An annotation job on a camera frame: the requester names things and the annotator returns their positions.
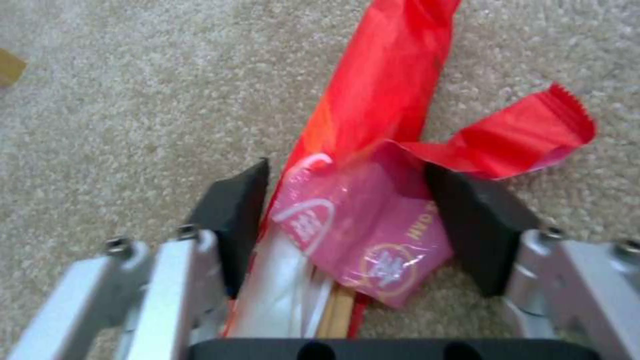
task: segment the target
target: pink plastic wrapper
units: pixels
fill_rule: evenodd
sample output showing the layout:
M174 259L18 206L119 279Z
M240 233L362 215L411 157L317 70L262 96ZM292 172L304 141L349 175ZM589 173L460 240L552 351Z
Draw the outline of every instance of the pink plastic wrapper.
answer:
M423 162L389 142L340 168L310 171L317 161L331 162L321 154L290 169L271 220L337 282L401 307L452 256Z

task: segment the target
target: white logo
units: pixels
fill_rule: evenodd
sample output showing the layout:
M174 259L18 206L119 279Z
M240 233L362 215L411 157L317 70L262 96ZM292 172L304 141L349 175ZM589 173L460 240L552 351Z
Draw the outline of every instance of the white logo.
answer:
M369 271L369 277L378 277L381 279L379 286L384 288L392 282L399 281L404 270L403 259L400 257L392 258L389 251L383 251L376 265Z
M300 239L307 243L314 235L322 229L322 223L318 220L316 213L308 209L303 213L297 214L294 220L291 220L291 226L296 231Z
M318 219L316 212L313 210L316 206L326 209L327 217L324 223ZM306 255L311 255L316 251L329 229L331 229L334 215L335 207L332 202L326 199L310 199L273 215L271 219L282 223L289 218L293 218L291 227L300 237L300 240L304 243L311 241L305 250Z

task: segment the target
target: beige carpet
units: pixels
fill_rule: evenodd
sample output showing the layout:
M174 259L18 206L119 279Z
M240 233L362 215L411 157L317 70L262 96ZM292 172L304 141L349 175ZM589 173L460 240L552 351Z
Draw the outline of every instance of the beige carpet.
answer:
M29 65L0 92L0 357L104 239L157 245L211 181L259 156L277 174L367 3L1 1L0 47ZM638 19L638 0L463 3L424 138L560 81L600 134L511 188L579 239L638 235ZM453 264L361 335L505 336L497 305Z

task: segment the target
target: screw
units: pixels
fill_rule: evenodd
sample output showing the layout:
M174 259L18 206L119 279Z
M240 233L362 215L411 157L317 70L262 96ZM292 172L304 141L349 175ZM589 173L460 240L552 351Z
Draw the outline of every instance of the screw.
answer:
M104 253L120 259L129 259L133 255L131 239L126 236L109 239L104 244Z
M196 224L185 224L178 226L178 241L196 240L200 241L200 228Z
M540 225L540 235L544 240L563 240L564 239L564 231L555 226L551 226L548 224Z
M619 258L640 261L640 241L638 240L629 238L614 240L613 249Z

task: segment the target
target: wooden stick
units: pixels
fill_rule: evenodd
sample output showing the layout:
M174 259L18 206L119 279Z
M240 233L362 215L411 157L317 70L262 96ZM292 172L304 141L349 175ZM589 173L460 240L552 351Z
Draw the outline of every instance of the wooden stick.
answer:
M338 286L339 285L337 284L333 284L329 298L326 301L322 320L320 320L320 325L318 325L318 330L316 331L317 338L326 339L329 333L329 328L331 327L331 322L333 320L333 306L335 304Z
M344 339L347 337L355 296L356 292L352 289L343 286L338 287L333 303L332 322L328 332L329 338Z

